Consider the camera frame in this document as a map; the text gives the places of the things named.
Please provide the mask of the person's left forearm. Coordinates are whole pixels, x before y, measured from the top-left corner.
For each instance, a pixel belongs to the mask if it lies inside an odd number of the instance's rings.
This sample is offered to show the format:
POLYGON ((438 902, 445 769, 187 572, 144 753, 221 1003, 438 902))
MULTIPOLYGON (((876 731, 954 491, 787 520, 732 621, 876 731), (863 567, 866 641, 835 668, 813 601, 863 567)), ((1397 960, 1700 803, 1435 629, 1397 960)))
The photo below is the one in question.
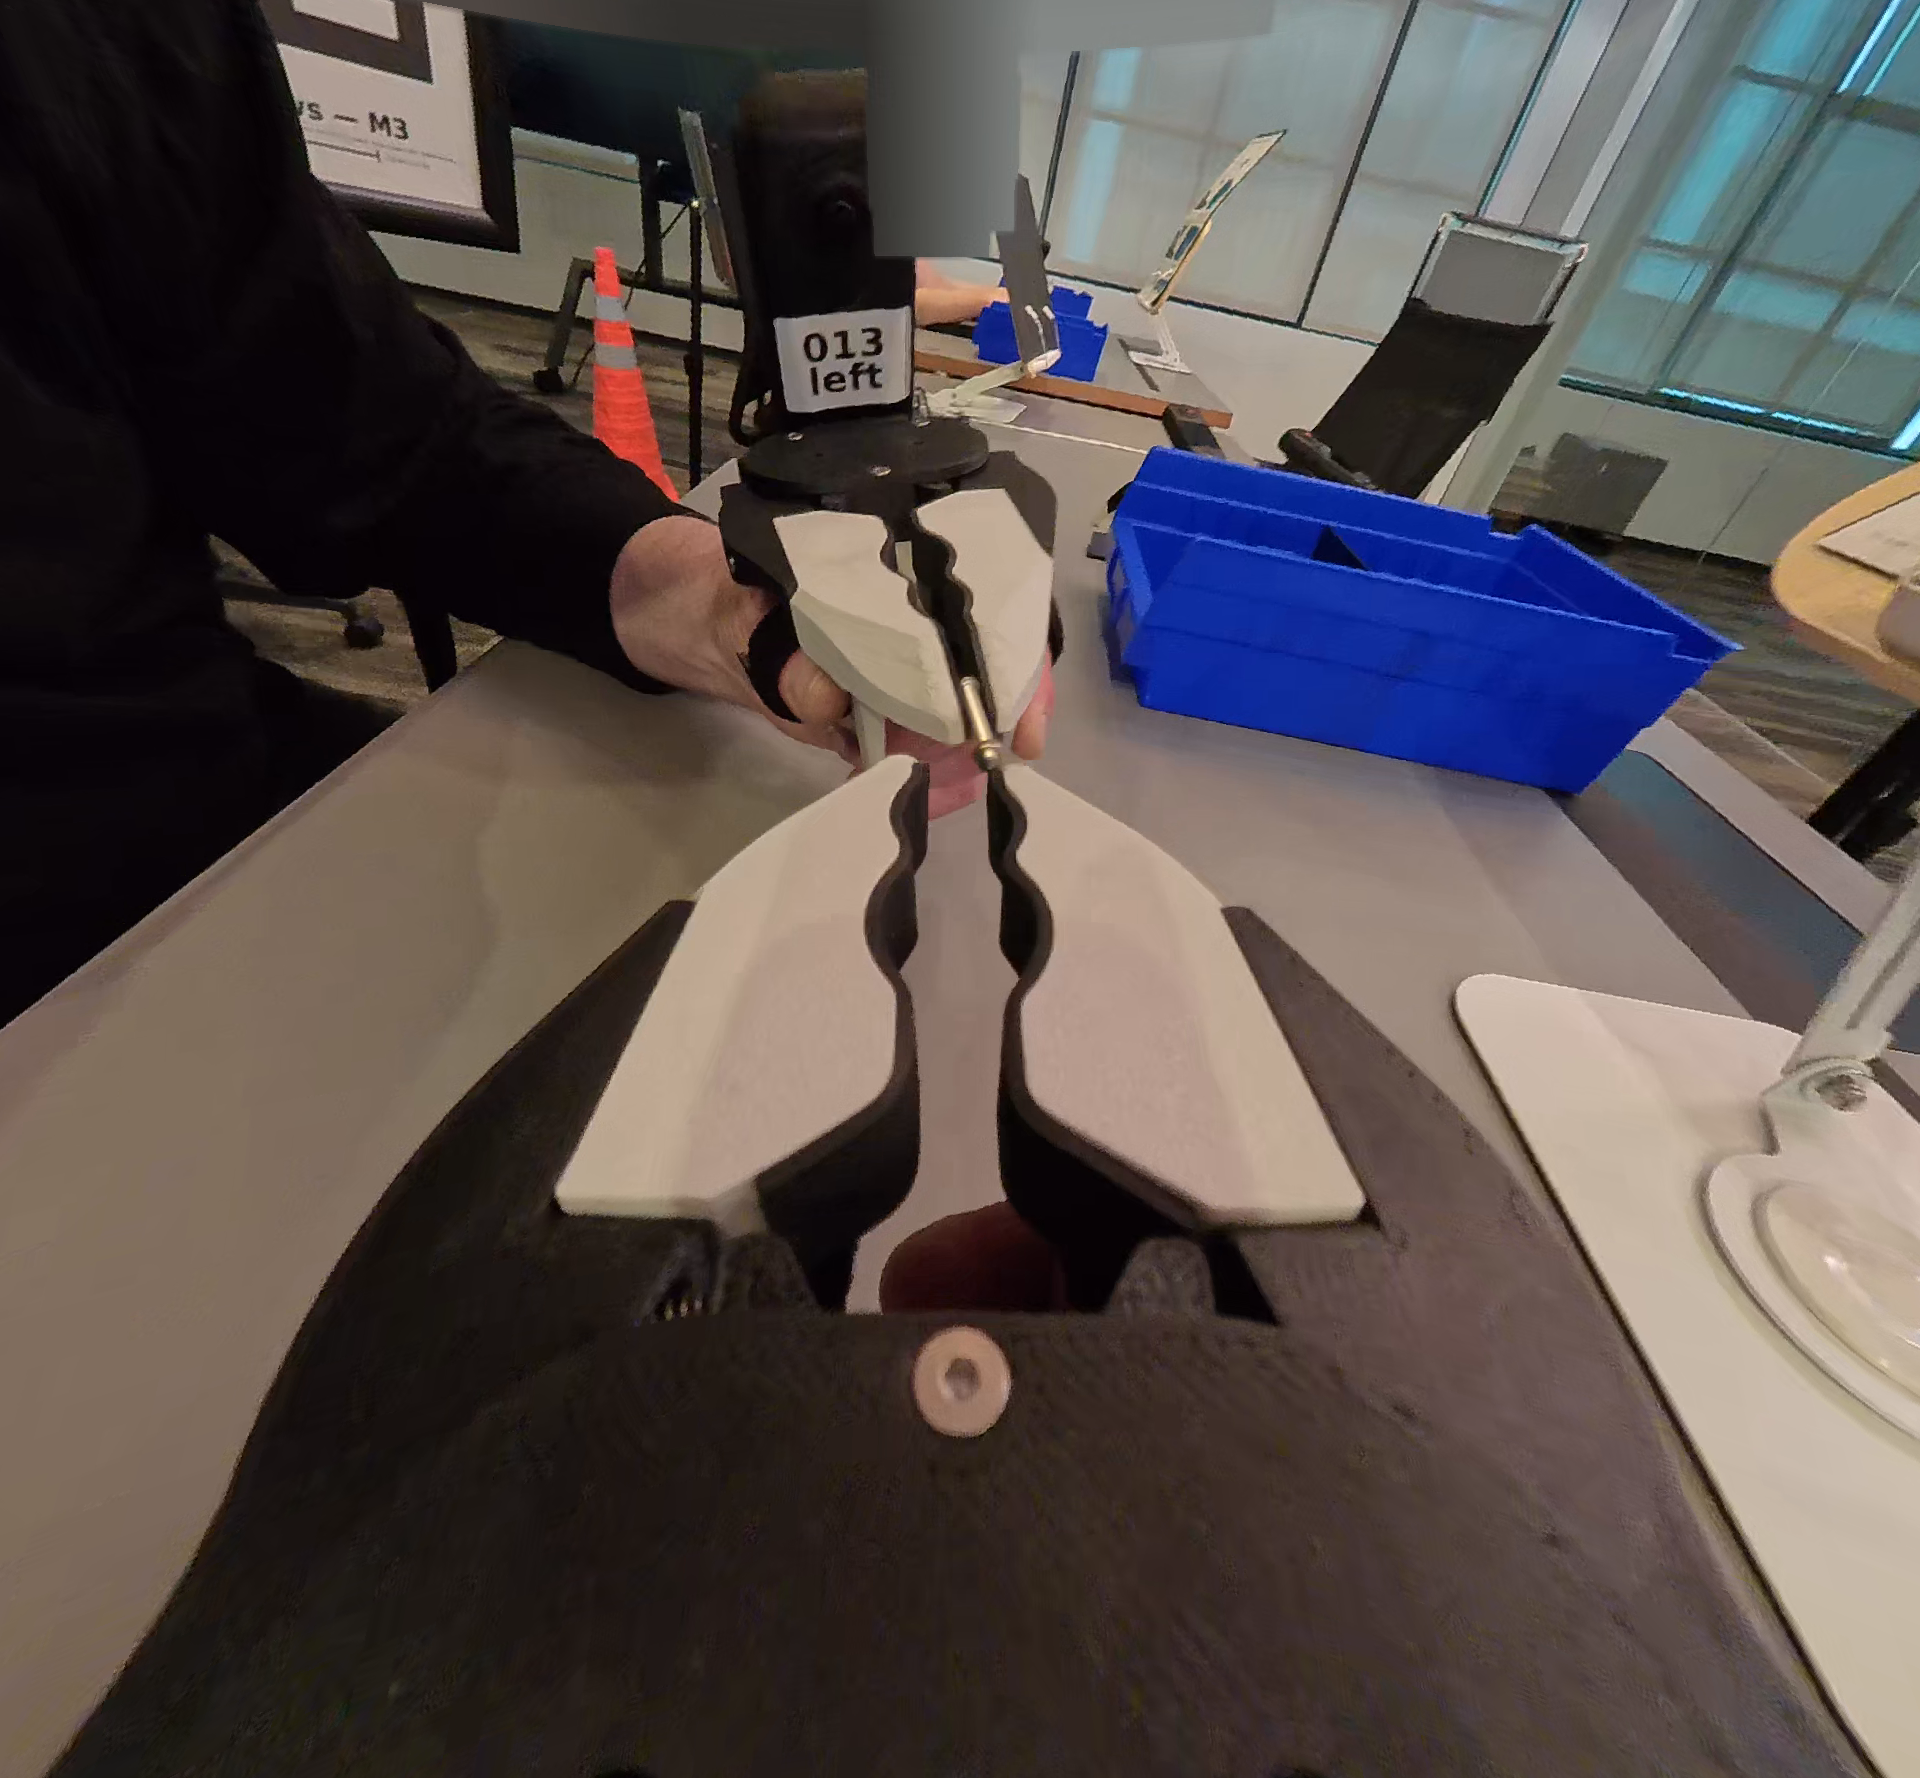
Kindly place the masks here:
POLYGON ((482 372, 408 294, 352 380, 361 501, 345 543, 375 584, 640 692, 688 687, 685 636, 656 654, 668 530, 708 522, 642 470, 482 372))

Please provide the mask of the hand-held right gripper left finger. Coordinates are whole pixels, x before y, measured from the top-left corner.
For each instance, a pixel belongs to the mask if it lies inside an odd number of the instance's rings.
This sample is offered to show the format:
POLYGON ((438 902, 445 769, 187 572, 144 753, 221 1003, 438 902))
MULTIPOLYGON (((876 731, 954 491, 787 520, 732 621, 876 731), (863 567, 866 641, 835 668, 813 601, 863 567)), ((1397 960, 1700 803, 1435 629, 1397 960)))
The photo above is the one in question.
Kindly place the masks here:
POLYGON ((876 1103, 898 988, 866 909, 921 787, 887 756, 706 879, 556 1179, 561 1212, 767 1213, 774 1172, 876 1103))

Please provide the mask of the black office chair base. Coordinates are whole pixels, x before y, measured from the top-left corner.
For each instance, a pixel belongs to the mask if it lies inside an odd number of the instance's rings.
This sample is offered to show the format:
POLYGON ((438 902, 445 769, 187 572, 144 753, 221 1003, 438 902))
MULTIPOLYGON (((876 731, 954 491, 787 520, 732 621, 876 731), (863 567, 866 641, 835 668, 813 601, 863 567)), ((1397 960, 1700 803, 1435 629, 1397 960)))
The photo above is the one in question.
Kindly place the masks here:
MULTIPOLYGON (((213 581, 228 604, 255 604, 281 614, 327 614, 337 618, 341 641, 351 649, 379 649, 388 634, 387 621, 362 598, 335 598, 313 593, 289 593, 266 581, 253 567, 229 555, 228 547, 213 547, 213 581)), ((451 684, 460 670, 456 638, 451 618, 433 603, 420 598, 395 594, 398 610, 408 624, 416 659, 429 689, 451 684)))

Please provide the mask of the person's left hand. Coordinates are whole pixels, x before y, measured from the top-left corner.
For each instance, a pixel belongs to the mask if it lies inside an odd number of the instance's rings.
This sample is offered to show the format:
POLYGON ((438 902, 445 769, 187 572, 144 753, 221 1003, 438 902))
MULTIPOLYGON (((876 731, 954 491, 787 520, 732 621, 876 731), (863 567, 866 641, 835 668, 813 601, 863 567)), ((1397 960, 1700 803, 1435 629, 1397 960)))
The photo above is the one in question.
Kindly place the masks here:
POLYGON ((749 657, 780 649, 780 636, 761 632, 778 607, 733 580, 711 520, 676 508, 638 530, 612 567, 608 607, 625 657, 644 678, 859 761, 852 697, 809 654, 788 649, 774 693, 758 692, 749 657))

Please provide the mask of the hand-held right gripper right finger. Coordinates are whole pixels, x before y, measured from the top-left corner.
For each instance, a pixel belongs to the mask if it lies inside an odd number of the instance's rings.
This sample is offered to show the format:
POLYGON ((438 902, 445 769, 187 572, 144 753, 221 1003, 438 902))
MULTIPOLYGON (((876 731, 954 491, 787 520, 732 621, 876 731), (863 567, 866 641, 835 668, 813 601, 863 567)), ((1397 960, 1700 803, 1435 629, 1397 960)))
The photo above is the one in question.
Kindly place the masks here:
POLYGON ((1002 1191, 1036 1228, 1339 1223, 1367 1193, 1222 902, 1028 765, 987 799, 1002 1191))

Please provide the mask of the large blue plastic bin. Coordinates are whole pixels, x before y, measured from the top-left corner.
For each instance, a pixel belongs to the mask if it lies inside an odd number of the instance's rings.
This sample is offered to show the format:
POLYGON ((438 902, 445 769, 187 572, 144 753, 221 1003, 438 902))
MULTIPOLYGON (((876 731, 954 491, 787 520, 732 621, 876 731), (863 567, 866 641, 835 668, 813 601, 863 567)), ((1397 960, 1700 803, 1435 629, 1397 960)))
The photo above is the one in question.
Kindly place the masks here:
POLYGON ((1176 447, 1119 492, 1104 590, 1147 710, 1548 792, 1738 651, 1538 525, 1176 447))

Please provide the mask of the grey desk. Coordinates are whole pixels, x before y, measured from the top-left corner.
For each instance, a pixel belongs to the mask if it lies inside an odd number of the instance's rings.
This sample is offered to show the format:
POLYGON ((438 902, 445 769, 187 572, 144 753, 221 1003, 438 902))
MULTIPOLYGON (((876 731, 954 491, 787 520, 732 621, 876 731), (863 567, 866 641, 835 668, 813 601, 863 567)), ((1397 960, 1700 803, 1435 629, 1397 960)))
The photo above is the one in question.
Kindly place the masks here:
POLYGON ((4 1027, 4 1773, 1875 1773, 1452 1005, 1709 978, 1535 787, 1136 704, 1128 470, 1002 440, 1034 772, 1253 918, 1360 1213, 1017 1212, 981 806, 894 1213, 563 1213, 665 909, 852 774, 496 644, 4 1027))

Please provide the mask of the printed instruction sheet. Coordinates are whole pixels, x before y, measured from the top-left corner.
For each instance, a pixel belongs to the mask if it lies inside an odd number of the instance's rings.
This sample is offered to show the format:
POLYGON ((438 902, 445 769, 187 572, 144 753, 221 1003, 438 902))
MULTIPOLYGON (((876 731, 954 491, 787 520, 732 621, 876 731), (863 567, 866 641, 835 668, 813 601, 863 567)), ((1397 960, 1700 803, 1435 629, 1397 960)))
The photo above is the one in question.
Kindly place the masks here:
POLYGON ((1166 306, 1176 285, 1186 276, 1192 259, 1206 240, 1216 212, 1237 189, 1237 185, 1283 144, 1284 132, 1256 132, 1236 150, 1236 155, 1214 175, 1214 179, 1186 209, 1154 272, 1133 291, 1139 312, 1147 319, 1150 345, 1125 345, 1125 356, 1145 372, 1192 372, 1177 342, 1171 334, 1166 306))

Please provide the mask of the black tripod stand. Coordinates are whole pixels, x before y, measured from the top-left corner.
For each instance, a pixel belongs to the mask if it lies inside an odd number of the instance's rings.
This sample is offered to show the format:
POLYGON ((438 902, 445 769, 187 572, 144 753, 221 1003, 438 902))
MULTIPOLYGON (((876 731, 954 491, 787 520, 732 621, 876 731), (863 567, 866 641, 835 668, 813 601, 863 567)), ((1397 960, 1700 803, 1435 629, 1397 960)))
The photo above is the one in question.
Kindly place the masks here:
POLYGON ((701 483, 708 473, 708 311, 740 307, 740 294, 708 124, 694 106, 676 106, 676 121, 678 153, 640 166, 640 289, 688 307, 688 475, 701 483), (685 227, 685 279, 668 276, 665 265, 668 206, 678 209, 685 227))

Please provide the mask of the framed wall poster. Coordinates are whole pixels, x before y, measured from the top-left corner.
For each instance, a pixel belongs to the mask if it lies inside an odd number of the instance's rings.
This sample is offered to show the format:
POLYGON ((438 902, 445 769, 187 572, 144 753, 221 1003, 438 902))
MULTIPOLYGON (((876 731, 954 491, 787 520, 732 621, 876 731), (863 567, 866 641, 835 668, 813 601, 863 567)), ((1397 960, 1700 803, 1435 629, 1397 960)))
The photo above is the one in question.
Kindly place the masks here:
POLYGON ((310 171, 368 229, 514 253, 501 21, 422 0, 255 0, 310 171))

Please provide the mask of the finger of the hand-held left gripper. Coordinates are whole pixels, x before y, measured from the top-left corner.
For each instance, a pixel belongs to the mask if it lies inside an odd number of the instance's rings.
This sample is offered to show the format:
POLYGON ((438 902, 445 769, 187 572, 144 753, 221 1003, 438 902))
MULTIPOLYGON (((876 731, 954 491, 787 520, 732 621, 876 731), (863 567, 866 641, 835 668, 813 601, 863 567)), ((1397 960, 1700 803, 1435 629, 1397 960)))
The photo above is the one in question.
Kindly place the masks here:
POLYGON ((954 670, 981 689, 994 732, 1010 735, 1049 659, 1053 550, 997 488, 921 504, 917 533, 954 670))
POLYGON ((887 728, 954 745, 967 735, 949 646, 887 564, 887 525, 872 513, 780 513, 793 573, 788 607, 801 651, 852 701, 857 753, 878 761, 887 728))

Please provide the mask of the round wooden table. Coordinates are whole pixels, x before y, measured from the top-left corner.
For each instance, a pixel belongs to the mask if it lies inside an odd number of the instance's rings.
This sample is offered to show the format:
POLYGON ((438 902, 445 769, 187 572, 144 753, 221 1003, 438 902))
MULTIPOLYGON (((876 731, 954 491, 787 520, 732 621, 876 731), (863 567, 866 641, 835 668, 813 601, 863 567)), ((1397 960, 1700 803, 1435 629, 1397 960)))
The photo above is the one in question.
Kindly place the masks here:
POLYGON ((1917 465, 1907 461, 1815 513, 1770 567, 1770 594, 1787 614, 1792 634, 1890 692, 1907 708, 1893 732, 1858 761, 1809 815, 1809 828, 1858 862, 1896 845, 1915 829, 1917 668, 1915 657, 1883 646, 1877 636, 1877 618, 1896 590, 1893 577, 1838 555, 1826 547, 1826 541, 1907 504, 1915 492, 1917 465))

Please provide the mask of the black folding chair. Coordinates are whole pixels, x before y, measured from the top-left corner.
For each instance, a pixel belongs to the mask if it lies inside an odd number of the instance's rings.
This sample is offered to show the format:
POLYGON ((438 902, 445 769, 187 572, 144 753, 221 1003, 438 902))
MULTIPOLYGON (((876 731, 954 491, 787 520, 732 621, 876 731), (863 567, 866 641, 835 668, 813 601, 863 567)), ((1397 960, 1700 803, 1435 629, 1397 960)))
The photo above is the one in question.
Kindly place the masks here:
POLYGON ((1308 428, 1382 492, 1422 497, 1542 350, 1587 242, 1444 214, 1402 307, 1308 428))

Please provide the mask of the white document stand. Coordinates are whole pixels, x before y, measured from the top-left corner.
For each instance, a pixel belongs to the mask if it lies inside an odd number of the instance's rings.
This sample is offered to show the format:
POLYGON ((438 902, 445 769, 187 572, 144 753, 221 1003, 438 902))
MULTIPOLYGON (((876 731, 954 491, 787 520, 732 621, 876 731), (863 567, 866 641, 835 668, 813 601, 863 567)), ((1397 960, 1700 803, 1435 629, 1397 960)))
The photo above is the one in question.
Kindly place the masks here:
POLYGON ((1917 1773, 1915 871, 1804 1030, 1505 973, 1456 1016, 1824 1693, 1917 1773))

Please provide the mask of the large window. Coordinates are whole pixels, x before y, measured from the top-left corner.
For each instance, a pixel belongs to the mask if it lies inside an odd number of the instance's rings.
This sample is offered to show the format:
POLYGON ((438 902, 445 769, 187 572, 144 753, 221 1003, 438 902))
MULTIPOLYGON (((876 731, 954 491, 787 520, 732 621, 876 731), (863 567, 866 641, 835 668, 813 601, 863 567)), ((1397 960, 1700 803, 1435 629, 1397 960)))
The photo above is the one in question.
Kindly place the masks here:
POLYGON ((1815 440, 1915 419, 1915 0, 1275 0, 1261 33, 1028 61, 1058 273, 1121 294, 1245 141, 1177 279, 1241 431, 1308 423, 1446 214, 1587 242, 1542 377, 1815 440), (1284 401, 1280 384, 1297 384, 1284 401))

